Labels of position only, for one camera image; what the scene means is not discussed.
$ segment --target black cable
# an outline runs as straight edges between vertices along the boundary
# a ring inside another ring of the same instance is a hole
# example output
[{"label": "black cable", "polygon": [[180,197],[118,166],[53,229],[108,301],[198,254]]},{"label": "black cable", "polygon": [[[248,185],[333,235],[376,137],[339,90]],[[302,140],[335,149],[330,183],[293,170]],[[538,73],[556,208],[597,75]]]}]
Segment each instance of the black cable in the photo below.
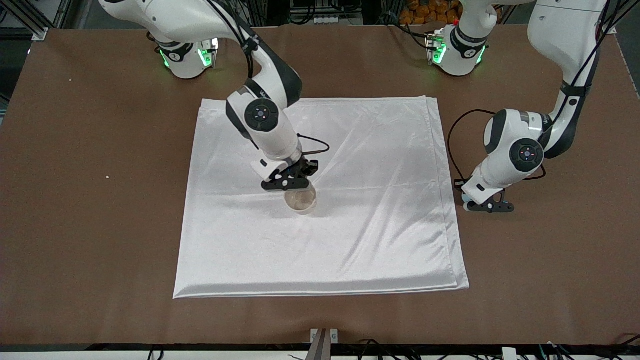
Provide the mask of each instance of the black cable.
[{"label": "black cable", "polygon": [[[225,22],[225,24],[227,24],[227,26],[229,27],[231,32],[234,34],[234,36],[238,40],[238,44],[240,44],[240,46],[242,47],[244,45],[244,43],[246,42],[244,37],[242,37],[241,35],[238,35],[238,32],[236,31],[236,29],[234,29],[234,27],[231,26],[231,22],[229,22],[227,17],[224,16],[224,14],[220,10],[218,10],[218,8],[214,4],[213,0],[207,0],[207,3],[209,3],[209,5],[213,8],[213,10],[216,13],[218,13],[220,18]],[[237,20],[236,20],[236,25],[237,25],[237,28],[240,29],[240,25],[239,25]],[[246,57],[246,66],[247,66],[247,71],[248,71],[247,77],[251,79],[253,77],[253,56],[251,55],[251,53],[249,53],[249,54],[245,54],[245,57]]]},{"label": "black cable", "polygon": [[[625,0],[625,2],[622,3],[622,8],[624,8],[630,2],[631,2],[631,0]],[[602,12],[602,16],[605,17],[607,15],[607,12],[609,12],[609,9],[608,9],[608,7],[605,7],[605,10]],[[605,20],[603,20],[600,23],[600,30],[602,30],[604,24],[606,24],[607,22],[611,21],[612,18],[613,18],[613,14],[609,15]]]},{"label": "black cable", "polygon": [[640,3],[640,1],[636,1],[631,6],[629,6],[629,8],[627,8],[627,10],[625,12],[623,12],[622,15],[620,15],[618,20],[616,20],[616,22],[613,23],[613,26],[617,25],[617,23],[619,23],[620,20],[622,20],[622,18],[625,17],[631,10],[633,10],[633,8],[636,7],[636,5],[638,5],[639,3]]},{"label": "black cable", "polygon": [[542,179],[543,177],[547,176],[547,170],[545,169],[544,165],[540,165],[540,170],[542,170],[542,175],[535,176],[535,177],[528,177],[525,180],[538,180],[538,179]]},{"label": "black cable", "polygon": [[633,338],[630,338],[629,340],[625,341],[624,343],[620,344],[620,345],[629,345],[632,342],[634,342],[635,340],[640,339],[640,335],[636,335]]},{"label": "black cable", "polygon": [[[149,356],[147,356],[147,360],[151,360],[151,357],[154,355],[155,348],[156,348],[155,345],[151,345],[151,350],[149,351]],[[160,357],[158,357],[156,360],[162,360],[163,358],[164,358],[164,350],[160,348]]]},{"label": "black cable", "polygon": [[569,351],[567,351],[565,348],[562,347],[562,345],[558,345],[558,348],[564,352],[564,355],[569,359],[569,360],[575,360],[570,354]]},{"label": "black cable", "polygon": [[509,20],[509,18],[513,15],[513,13],[516,11],[516,8],[518,8],[519,5],[514,5],[511,8],[511,11],[509,12],[509,15],[505,16],[504,19],[502,20],[502,24],[506,25],[507,24],[507,20]]},{"label": "black cable", "polygon": [[[224,2],[227,4],[227,8],[229,10],[232,10],[229,0],[224,0]],[[234,21],[236,22],[236,29],[238,31],[238,34],[240,34],[240,38],[242,38],[242,42],[240,42],[240,46],[244,47],[245,43],[247,42],[247,40],[249,40],[249,38],[244,37],[242,28],[240,28],[239,14],[236,11],[231,11],[231,16],[234,18]],[[246,57],[246,66],[248,67],[247,77],[251,79],[253,77],[253,55],[251,52],[249,52],[248,54],[245,54],[245,57]]]},{"label": "black cable", "polygon": [[[608,0],[607,4],[605,5],[607,8],[610,6],[611,2],[613,0]],[[614,13],[611,15],[613,17],[613,19],[615,19],[615,16],[617,16],[619,10],[620,10],[620,0],[616,0],[616,9],[614,10]],[[631,9],[633,9],[633,7],[635,5],[638,4],[638,2],[640,2],[640,0],[636,1],[636,3],[634,3],[629,9],[627,9],[627,11],[620,17],[618,18],[618,20],[616,22],[610,22],[609,26],[607,26],[607,29],[601,33],[601,34],[596,34],[596,35],[600,35],[600,38],[598,39],[598,42],[596,43],[596,46],[594,46],[593,50],[591,51],[591,54],[589,54],[589,56],[587,57],[587,60],[584,62],[584,64],[582,64],[582,67],[580,68],[580,70],[578,71],[578,73],[576,73],[575,77],[573,78],[573,81],[571,82],[571,86],[575,86],[575,84],[578,82],[578,79],[580,78],[580,75],[582,74],[582,72],[584,71],[584,69],[586,69],[587,65],[589,64],[589,62],[591,62],[592,57],[594,57],[594,55],[598,52],[598,49],[600,48],[600,46],[602,45],[602,43],[604,42],[604,39],[606,37],[606,35],[609,33],[609,31],[613,28],[613,26],[615,26],[615,24],[618,23],[618,21],[620,21],[620,19],[622,19],[622,17],[624,17],[624,15],[626,15]],[[560,117],[560,114],[562,114],[564,107],[566,106],[566,103],[569,100],[569,96],[568,95],[564,95],[564,100],[562,102],[562,105],[560,105],[560,109],[558,111],[558,113],[556,114],[556,117],[551,121],[551,126],[547,129],[547,131],[551,131],[551,129],[553,128],[553,125],[557,122],[558,118]]]},{"label": "black cable", "polygon": [[244,18],[248,21],[251,22],[251,18],[249,17],[249,15],[246,14],[246,11],[244,10],[244,6],[242,6],[242,1],[240,0],[236,0],[236,9],[238,7],[238,5],[240,5],[240,9],[242,9],[242,14],[244,15]]},{"label": "black cable", "polygon": [[449,134],[447,135],[447,153],[449,154],[449,159],[451,159],[451,163],[453,164],[453,167],[456,168],[456,171],[458,171],[458,175],[460,175],[460,179],[462,179],[462,181],[467,181],[467,178],[465,178],[462,175],[462,171],[460,171],[460,168],[458,167],[458,164],[456,164],[456,161],[453,159],[453,155],[451,154],[451,134],[453,133],[453,129],[456,128],[456,125],[458,125],[458,123],[460,122],[460,120],[464,119],[467,115],[471,114],[471,113],[485,113],[485,114],[489,114],[489,115],[495,115],[494,112],[489,111],[489,110],[482,110],[482,109],[474,109],[474,110],[470,110],[467,111],[466,113],[464,113],[461,117],[459,117],[451,126],[451,128],[449,129]]},{"label": "black cable", "polygon": [[0,15],[2,15],[2,19],[0,19],[0,24],[3,23],[3,21],[6,19],[6,14],[8,14],[9,12],[6,11],[2,6],[0,6]]},{"label": "black cable", "polygon": [[404,33],[407,33],[407,34],[409,34],[411,36],[414,36],[414,37],[419,37],[419,38],[427,38],[428,37],[428,35],[427,35],[428,33],[425,33],[425,34],[414,33],[413,31],[408,29],[409,25],[406,25],[407,28],[404,28],[404,27],[402,27],[402,26],[400,26],[398,24],[387,24],[387,25],[393,25],[393,26],[397,27],[398,29],[402,30]]},{"label": "black cable", "polygon": [[313,20],[314,16],[316,16],[316,2],[314,1],[313,4],[311,4],[311,6],[309,6],[309,9],[307,10],[307,15],[305,16],[305,18],[301,21],[301,22],[297,22],[297,21],[293,21],[290,20],[291,24],[295,24],[295,25],[304,25],[306,23],[308,23],[309,21]]},{"label": "black cable", "polygon": [[311,138],[311,137],[309,137],[309,136],[300,135],[300,134],[298,134],[298,137],[299,137],[299,138],[303,138],[303,139],[313,140],[313,141],[315,141],[315,142],[319,142],[319,143],[323,144],[324,146],[326,146],[326,149],[325,149],[325,150],[314,150],[314,151],[307,151],[307,152],[303,152],[303,153],[302,153],[302,156],[305,156],[305,155],[322,154],[323,152],[327,152],[327,151],[329,151],[329,150],[331,149],[331,147],[329,146],[329,144],[327,144],[326,142],[324,142],[324,141],[322,141],[322,140],[318,140],[318,139]]},{"label": "black cable", "polygon": [[331,6],[331,8],[333,8],[334,10],[338,10],[339,12],[352,12],[355,10],[358,10],[360,8],[360,5],[355,5],[355,6],[343,6],[342,8],[339,6],[336,6],[333,3],[333,0],[329,0],[329,6]]},{"label": "black cable", "polygon": [[413,34],[413,32],[409,30],[409,25],[407,25],[406,27],[407,27],[407,31],[408,31],[407,33],[409,35],[411,35],[411,38],[413,39],[413,41],[415,41],[415,43],[418,44],[421,48],[427,49],[427,50],[436,50],[437,49],[435,46],[427,46],[427,45],[424,45],[423,43],[419,42],[418,39],[415,38],[416,36]]},{"label": "black cable", "polygon": [[375,344],[376,346],[378,346],[378,348],[380,348],[380,350],[384,351],[385,353],[387,353],[388,356],[393,357],[394,360],[400,360],[399,357],[395,356],[394,354],[391,354],[391,352],[389,350],[387,350],[387,348],[385,348],[384,346],[380,345],[380,343],[378,343],[376,340],[373,339],[364,339],[363,341],[366,341],[367,344]]},{"label": "black cable", "polygon": [[611,14],[611,16],[609,16],[608,18],[606,19],[604,18],[605,16],[607,16],[607,13],[609,12],[610,3],[611,3],[610,1],[607,1],[607,3],[604,4],[604,10],[602,10],[602,20],[600,21],[600,25],[598,27],[598,33],[597,33],[598,36],[602,34],[602,28],[604,28],[604,24],[611,21],[611,17],[613,16],[613,14]]}]

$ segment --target clear plastic cup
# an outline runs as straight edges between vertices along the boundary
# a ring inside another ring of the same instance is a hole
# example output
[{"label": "clear plastic cup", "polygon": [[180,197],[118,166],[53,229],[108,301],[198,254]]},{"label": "clear plastic cup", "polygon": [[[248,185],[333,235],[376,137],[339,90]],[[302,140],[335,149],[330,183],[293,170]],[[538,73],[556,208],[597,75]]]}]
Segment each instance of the clear plastic cup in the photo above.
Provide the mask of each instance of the clear plastic cup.
[{"label": "clear plastic cup", "polygon": [[306,190],[284,192],[284,201],[299,215],[311,214],[317,205],[316,188],[309,184]]}]

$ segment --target wire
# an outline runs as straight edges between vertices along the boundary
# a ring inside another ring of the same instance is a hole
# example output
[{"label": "wire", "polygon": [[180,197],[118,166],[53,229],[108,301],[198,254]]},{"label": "wire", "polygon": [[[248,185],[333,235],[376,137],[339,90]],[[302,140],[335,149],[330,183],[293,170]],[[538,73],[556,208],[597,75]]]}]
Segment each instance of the wire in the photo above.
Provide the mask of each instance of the wire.
[{"label": "wire", "polygon": [[290,20],[290,22],[291,22],[291,24],[295,24],[295,25],[304,25],[304,24],[308,23],[309,21],[311,21],[314,18],[315,15],[316,15],[316,2],[314,0],[314,3],[311,4],[309,6],[309,9],[307,10],[307,15],[305,16],[305,18],[301,22],[296,22],[296,21],[293,21],[293,20]]},{"label": "wire", "polygon": [[299,138],[303,138],[303,139],[308,139],[308,140],[313,140],[315,142],[319,142],[321,144],[323,144],[324,146],[326,146],[326,149],[324,150],[315,150],[315,151],[307,151],[307,152],[303,152],[302,155],[315,155],[315,154],[322,154],[323,152],[327,152],[331,149],[331,147],[329,146],[329,144],[327,144],[326,142],[322,141],[322,140],[318,140],[315,138],[311,138],[309,136],[304,136],[304,135],[300,135],[298,134]]},{"label": "wire", "polygon": [[[239,4],[242,4],[242,1],[235,0],[234,1],[234,5],[235,5],[234,8],[238,9],[238,5]],[[244,18],[247,20],[247,22],[251,22],[251,18],[249,17],[249,15],[246,14],[246,11],[244,10],[244,6],[240,5],[240,9],[242,10],[242,14],[244,15]]]},{"label": "wire", "polygon": [[633,338],[630,338],[629,340],[625,341],[621,345],[629,345],[629,344],[631,344],[632,342],[634,342],[635,340],[638,340],[638,339],[640,339],[640,335],[636,335]]},{"label": "wire", "polygon": [[[151,357],[154,355],[155,345],[151,345],[151,351],[149,351],[149,356],[147,356],[147,360],[151,360]],[[160,356],[156,360],[162,360],[164,357],[164,350],[160,348]]]},{"label": "wire", "polygon": [[[610,7],[612,1],[613,0],[608,0],[607,1],[606,5],[605,5],[606,9],[608,9]],[[573,81],[571,82],[571,86],[575,86],[575,84],[578,82],[578,79],[580,78],[580,75],[582,74],[584,69],[587,67],[587,65],[589,65],[589,62],[591,62],[592,57],[594,57],[594,55],[598,52],[598,49],[600,48],[600,46],[604,42],[604,39],[605,39],[606,35],[609,33],[609,31],[618,23],[618,21],[620,21],[626,14],[628,14],[629,11],[631,11],[631,9],[633,9],[633,7],[635,5],[637,5],[638,3],[640,3],[640,0],[636,1],[633,5],[631,5],[625,11],[625,13],[623,13],[622,16],[618,18],[618,20],[610,21],[609,25],[607,26],[607,29],[604,32],[602,32],[601,34],[596,34],[596,35],[600,35],[600,38],[598,39],[598,42],[596,43],[596,46],[594,46],[593,50],[591,51],[591,54],[589,54],[589,56],[587,57],[587,60],[584,62],[584,64],[582,64],[582,67],[580,68],[578,73],[576,73],[575,77],[573,78]],[[620,10],[620,0],[616,0],[616,9],[614,10],[613,14],[611,14],[610,18],[615,19],[616,16],[618,15],[619,10]],[[547,129],[547,131],[551,131],[551,129],[553,128],[553,125],[560,118],[560,114],[562,114],[562,112],[564,110],[564,107],[566,106],[566,103],[568,102],[568,100],[569,100],[569,96],[565,94],[563,103],[562,103],[562,105],[560,105],[560,109],[558,110],[558,112],[556,114],[556,117],[551,122],[551,126]]]},{"label": "wire", "polygon": [[540,170],[542,170],[542,175],[534,176],[534,177],[528,177],[525,180],[538,180],[538,179],[542,179],[543,177],[547,176],[547,170],[545,169],[544,165],[540,165]]},{"label": "wire", "polygon": [[342,12],[344,13],[344,18],[347,19],[347,21],[349,22],[349,25],[354,25],[351,22],[351,19],[349,19],[349,15],[347,15],[347,10],[345,10],[345,7],[342,7]]},{"label": "wire", "polygon": [[516,11],[516,8],[518,8],[518,6],[519,5],[514,5],[514,7],[511,8],[511,11],[509,12],[509,14],[507,16],[505,16],[504,19],[502,20],[502,24],[503,25],[507,24],[507,21],[513,15],[513,13]]},{"label": "wire", "polygon": [[242,0],[236,0],[236,2],[239,3],[240,7],[243,9],[243,13],[244,13],[245,17],[246,17],[246,12],[244,11],[244,9],[246,8],[247,11],[249,11],[250,15],[255,15],[256,17],[258,17],[258,18],[260,18],[260,19],[262,19],[264,21],[267,20],[267,18],[265,16],[263,16],[262,14],[260,14],[259,11],[251,9],[251,7],[249,7],[248,3],[246,3],[246,2],[244,2]]},{"label": "wire", "polygon": [[489,111],[489,110],[482,110],[482,109],[470,110],[470,111],[467,111],[466,113],[464,113],[461,117],[459,117],[453,123],[451,128],[449,129],[449,134],[447,135],[447,153],[449,154],[449,159],[451,159],[451,163],[453,164],[453,167],[456,168],[456,171],[458,172],[458,175],[460,175],[460,179],[462,179],[462,181],[464,181],[464,182],[467,181],[467,178],[465,178],[465,176],[462,175],[462,171],[460,171],[460,168],[458,167],[458,164],[456,164],[456,160],[453,159],[453,155],[451,154],[451,134],[453,133],[453,129],[456,128],[456,125],[458,125],[460,120],[464,119],[467,115],[469,115],[471,113],[485,113],[485,114],[489,114],[489,115],[495,115],[494,112]]},{"label": "wire", "polygon": [[341,8],[339,6],[336,6],[333,3],[333,0],[329,0],[329,6],[331,6],[334,10],[338,10],[339,12],[347,11],[347,10],[352,12],[352,11],[358,10],[360,8],[359,4],[358,5],[354,5],[354,6],[343,6]]},{"label": "wire", "polygon": [[416,36],[414,35],[414,32],[409,30],[409,25],[407,25],[406,27],[407,27],[407,31],[406,32],[411,35],[411,38],[413,39],[413,41],[415,41],[415,43],[418,44],[421,48],[427,49],[427,50],[436,50],[437,49],[435,46],[427,46],[427,45],[424,45],[423,43],[419,42],[418,39],[416,39]]},{"label": "wire", "polygon": [[384,351],[385,353],[387,353],[387,355],[388,355],[388,356],[393,357],[393,358],[394,358],[394,360],[400,360],[400,358],[399,358],[399,357],[395,356],[394,354],[391,354],[391,352],[390,352],[389,350],[387,350],[387,348],[386,348],[386,347],[384,347],[384,346],[380,345],[380,343],[378,343],[376,340],[373,340],[373,339],[364,339],[363,341],[366,341],[366,342],[367,342],[367,345],[369,345],[369,344],[375,344],[375,345],[377,345],[377,346],[378,346],[378,348],[380,348],[380,350],[382,350],[382,351]]},{"label": "wire", "polygon": [[0,6],[0,15],[2,15],[2,19],[0,19],[0,24],[6,19],[6,14],[9,12],[6,11],[2,6]]},{"label": "wire", "polygon": [[[209,5],[213,8],[213,10],[216,13],[218,13],[220,18],[222,18],[222,20],[225,22],[225,24],[227,24],[227,26],[229,27],[231,32],[234,34],[234,36],[238,40],[238,43],[240,44],[240,46],[241,47],[244,46],[244,43],[246,42],[246,39],[244,38],[244,36],[241,36],[242,35],[242,30],[240,29],[240,24],[238,23],[237,19],[235,19],[235,21],[236,21],[236,26],[237,26],[238,30],[240,31],[240,34],[238,34],[236,29],[234,29],[234,27],[231,26],[231,22],[229,22],[227,17],[224,16],[224,14],[218,9],[218,7],[214,4],[213,0],[207,0],[207,3],[209,3]],[[230,9],[225,9],[225,11],[228,11],[228,12],[232,13],[231,16],[233,17],[233,13],[234,12],[231,12]],[[251,79],[253,77],[253,56],[251,55],[251,53],[248,53],[248,54],[245,54],[245,57],[246,57],[246,66],[248,68],[247,77]]]},{"label": "wire", "polygon": [[409,34],[411,36],[419,37],[419,38],[427,38],[428,37],[427,34],[433,33],[433,31],[429,31],[428,33],[424,33],[424,34],[414,33],[413,31],[411,31],[409,29],[409,25],[407,25],[406,28],[403,28],[402,26],[400,26],[398,24],[387,24],[387,25],[393,25],[393,26],[397,27],[398,29],[402,30],[404,33],[407,33],[407,34]]},{"label": "wire", "polygon": [[[622,3],[622,7],[624,8],[624,7],[625,7],[627,4],[629,4],[630,2],[631,2],[631,0],[625,0],[625,2],[624,2],[624,3]],[[605,6],[604,11],[602,12],[602,15],[603,15],[603,16],[606,16],[606,15],[607,15],[607,13],[609,12],[609,7],[608,7],[608,5],[609,5],[609,4],[607,3],[607,6]],[[604,21],[602,21],[602,22],[600,23],[600,31],[602,30],[603,25],[604,25],[604,24],[606,24],[607,22],[611,21],[611,20],[612,20],[612,18],[613,18],[613,14],[609,15],[609,16],[608,16]]]},{"label": "wire", "polygon": [[575,360],[574,358],[571,357],[571,355],[569,354],[569,351],[567,351],[562,345],[558,345],[558,348],[562,350],[562,352],[564,352],[564,355],[568,357],[569,360]]}]

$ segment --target orange object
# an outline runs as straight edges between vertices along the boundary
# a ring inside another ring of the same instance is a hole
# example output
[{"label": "orange object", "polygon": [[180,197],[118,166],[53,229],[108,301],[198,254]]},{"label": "orange object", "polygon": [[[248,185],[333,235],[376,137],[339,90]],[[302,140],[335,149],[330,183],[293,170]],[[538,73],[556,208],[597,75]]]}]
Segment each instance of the orange object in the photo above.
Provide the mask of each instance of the orange object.
[{"label": "orange object", "polygon": [[448,3],[440,3],[440,5],[436,6],[436,13],[438,13],[440,15],[446,14],[447,10],[449,10],[449,4]]},{"label": "orange object", "polygon": [[416,17],[427,17],[429,15],[429,7],[426,5],[418,6],[418,10],[415,11]]},{"label": "orange object", "polygon": [[449,10],[447,12],[447,23],[453,24],[456,20],[458,20],[458,12],[456,10]]},{"label": "orange object", "polygon": [[420,1],[419,0],[411,0],[407,3],[407,7],[409,7],[409,10],[411,11],[415,11],[418,6],[420,6]]}]

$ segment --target circular joint cap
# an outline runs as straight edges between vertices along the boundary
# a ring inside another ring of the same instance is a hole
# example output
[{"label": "circular joint cap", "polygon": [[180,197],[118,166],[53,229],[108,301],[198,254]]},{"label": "circular joint cap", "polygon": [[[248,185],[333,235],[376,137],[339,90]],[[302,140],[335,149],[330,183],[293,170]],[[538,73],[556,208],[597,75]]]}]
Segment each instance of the circular joint cap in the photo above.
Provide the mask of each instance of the circular joint cap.
[{"label": "circular joint cap", "polygon": [[510,155],[511,162],[518,171],[529,172],[542,163],[545,151],[536,140],[520,139],[511,146]]},{"label": "circular joint cap", "polygon": [[269,132],[278,125],[278,106],[270,99],[256,99],[244,111],[247,126],[256,131]]}]

